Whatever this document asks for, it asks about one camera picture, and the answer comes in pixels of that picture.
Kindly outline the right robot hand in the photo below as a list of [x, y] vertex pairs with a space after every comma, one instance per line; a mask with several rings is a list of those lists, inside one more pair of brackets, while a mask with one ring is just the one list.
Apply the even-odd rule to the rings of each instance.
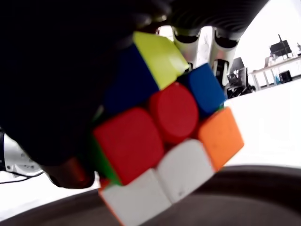
[[242, 34], [264, 0], [3, 0], [0, 127], [58, 187], [83, 189], [86, 131], [135, 31]]

